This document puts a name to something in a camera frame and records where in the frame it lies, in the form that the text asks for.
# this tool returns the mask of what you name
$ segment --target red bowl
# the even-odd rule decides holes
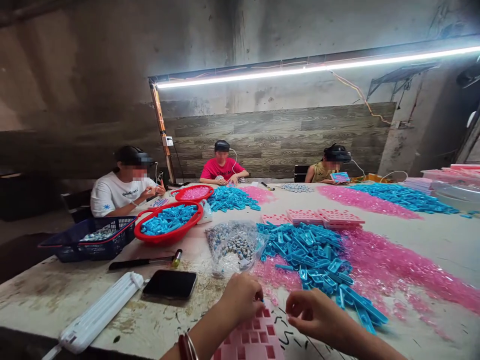
[[[194,199],[183,199],[183,195],[185,194],[185,192],[187,190],[191,190],[191,189],[195,189],[195,188],[208,188],[208,192],[206,193],[206,195],[204,196],[201,196],[201,197],[197,197],[197,198],[194,198]],[[183,189],[180,189],[180,190],[175,190],[175,191],[172,191],[170,193],[170,195],[172,195],[173,193],[177,193],[175,195],[175,200],[177,201],[193,201],[193,202],[196,202],[196,203],[199,203],[201,202],[203,199],[208,199],[209,197],[212,196],[212,194],[214,193],[214,188],[211,187],[211,186],[208,186],[208,185],[203,185],[203,184],[200,184],[200,185],[194,185],[194,186],[187,186],[187,187],[184,187]]]
[[[148,236],[148,235],[145,235],[145,234],[140,232],[140,229],[141,229],[142,224],[144,222],[146,222],[146,221],[150,220],[151,218],[157,216],[164,209],[174,208],[174,207],[177,207],[177,206],[180,206],[180,205],[185,205],[185,206],[195,205],[196,208],[197,208],[196,213],[193,214],[191,219],[188,220],[185,225],[183,225],[182,227],[179,227],[178,229],[173,230],[171,232],[167,232],[165,234],[156,235],[156,236]],[[142,211],[141,213],[138,214],[138,217],[140,217],[140,215],[142,215],[144,213],[151,213],[151,214],[148,215],[147,217],[143,218],[142,220],[140,220],[140,222],[135,225],[135,230],[134,230],[135,237],[139,240],[142,240],[142,241],[150,243],[150,244],[155,244],[155,245],[160,245],[160,246],[170,246],[170,245],[173,245],[173,244],[179,242],[180,240],[182,240],[184,238],[185,234],[194,225],[196,225],[200,221],[200,219],[204,215],[204,208],[199,203],[194,202],[194,201],[178,201],[178,202],[174,202],[174,203],[170,203],[170,204],[161,206],[161,207],[159,207],[155,210]]]

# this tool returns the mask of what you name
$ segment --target white t-shirt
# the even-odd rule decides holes
[[[95,181],[95,185],[93,185],[90,197],[91,213],[96,218],[104,217],[115,209],[123,208],[133,200],[138,199],[140,194],[149,186],[157,186],[149,177],[132,182],[123,182],[113,171],[109,172]]]

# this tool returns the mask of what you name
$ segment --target pile of pink pieces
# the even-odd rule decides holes
[[[263,286],[264,295],[268,296],[273,305],[278,306],[279,301],[272,292],[272,288],[278,289],[283,286],[289,292],[302,290],[302,281],[299,273],[296,271],[286,271],[275,265],[288,266],[287,261],[280,255],[275,257],[267,256],[265,262],[257,261],[251,272],[258,276],[260,281],[265,283]]]
[[[408,210],[403,206],[352,188],[342,186],[318,186],[317,191],[340,204],[354,206],[372,213],[391,215],[403,219],[423,219],[423,217],[416,212]]]
[[[360,228],[344,230],[340,234],[345,248],[344,258],[353,266],[350,274],[355,279],[353,288],[385,315],[388,316],[390,311],[383,296],[393,297],[393,314],[405,321],[407,305],[398,299],[402,294],[420,314],[420,320],[432,326],[443,339],[449,340],[431,320],[433,311],[428,303],[411,287],[424,288],[432,299],[457,303],[480,315],[480,290],[444,271],[430,259]]]
[[[191,189],[185,190],[181,199],[182,200],[198,199],[207,195],[209,191],[210,191],[210,188],[208,186],[193,187]]]
[[[245,186],[241,188],[253,200],[257,200],[259,204],[271,203],[277,200],[273,192],[256,186]]]

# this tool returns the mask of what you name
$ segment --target yellow shirt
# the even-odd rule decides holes
[[[338,170],[336,169],[326,170],[322,161],[317,162],[315,165],[312,165],[312,166],[313,166],[313,179],[311,180],[312,183],[319,183],[325,179],[331,180],[332,178],[330,177],[330,174],[338,173]]]

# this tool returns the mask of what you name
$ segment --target wooden wall panel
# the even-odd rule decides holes
[[[371,104],[373,113],[387,121],[395,106]],[[186,178],[200,177],[218,139],[230,143],[254,178],[293,178],[295,165],[320,161],[324,148],[334,143],[344,145],[366,172],[376,172],[389,131],[364,104],[169,118],[165,127],[178,150],[179,160],[172,152],[175,174],[181,176],[181,164]],[[343,169],[362,174],[353,163]]]

